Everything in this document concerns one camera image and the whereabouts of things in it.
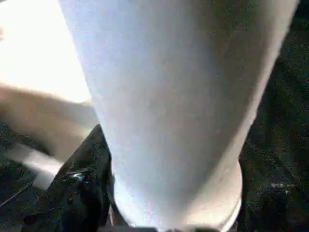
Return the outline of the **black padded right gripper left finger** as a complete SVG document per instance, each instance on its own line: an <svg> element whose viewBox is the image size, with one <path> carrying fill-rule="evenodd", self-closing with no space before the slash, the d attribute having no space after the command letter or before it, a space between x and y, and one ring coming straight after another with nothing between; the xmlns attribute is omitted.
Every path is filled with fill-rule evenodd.
<svg viewBox="0 0 309 232"><path fill-rule="evenodd" d="M107 221L111 155L96 125L24 218L24 232L96 232Z"/></svg>

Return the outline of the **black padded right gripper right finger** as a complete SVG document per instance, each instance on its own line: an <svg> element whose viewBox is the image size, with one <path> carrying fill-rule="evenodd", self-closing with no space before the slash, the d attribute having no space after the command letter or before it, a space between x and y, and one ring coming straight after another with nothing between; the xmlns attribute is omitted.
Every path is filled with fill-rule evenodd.
<svg viewBox="0 0 309 232"><path fill-rule="evenodd" d="M309 229L309 142L278 101L263 99L240 154L240 232Z"/></svg>

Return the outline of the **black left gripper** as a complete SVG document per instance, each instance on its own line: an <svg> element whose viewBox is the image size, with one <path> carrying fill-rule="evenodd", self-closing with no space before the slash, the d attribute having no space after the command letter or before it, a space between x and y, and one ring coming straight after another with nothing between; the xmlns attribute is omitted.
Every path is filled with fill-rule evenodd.
<svg viewBox="0 0 309 232"><path fill-rule="evenodd" d="M47 147L26 133L12 130L0 122L0 226L21 228L44 191L35 187L37 174L24 164L9 158L18 148L29 148L53 157Z"/></svg>

